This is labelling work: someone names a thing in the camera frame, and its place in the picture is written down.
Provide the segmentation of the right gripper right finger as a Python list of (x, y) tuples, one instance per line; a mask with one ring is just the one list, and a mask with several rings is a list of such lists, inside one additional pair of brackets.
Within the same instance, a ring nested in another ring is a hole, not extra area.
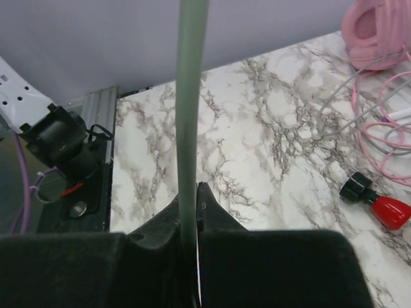
[(350, 242), (330, 230), (250, 231), (197, 189), (203, 307), (372, 307)]

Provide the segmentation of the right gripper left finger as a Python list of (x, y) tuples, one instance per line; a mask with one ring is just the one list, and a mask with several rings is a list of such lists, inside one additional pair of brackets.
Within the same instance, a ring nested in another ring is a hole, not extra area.
[(131, 234), (1, 238), (2, 307), (182, 307), (179, 208)]

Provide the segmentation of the mint green headphones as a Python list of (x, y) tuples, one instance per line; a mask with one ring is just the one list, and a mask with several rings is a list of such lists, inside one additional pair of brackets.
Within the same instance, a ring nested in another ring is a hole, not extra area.
[(181, 1), (175, 125), (182, 243), (196, 246), (197, 127), (208, 1)]

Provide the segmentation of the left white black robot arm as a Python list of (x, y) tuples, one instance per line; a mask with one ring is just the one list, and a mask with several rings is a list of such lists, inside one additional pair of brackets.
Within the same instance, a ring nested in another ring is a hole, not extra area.
[(48, 167), (72, 181), (97, 172), (100, 162), (92, 138), (112, 141), (114, 134), (99, 124), (86, 128), (75, 112), (68, 112), (24, 80), (1, 60), (1, 117), (27, 142), (27, 149)]

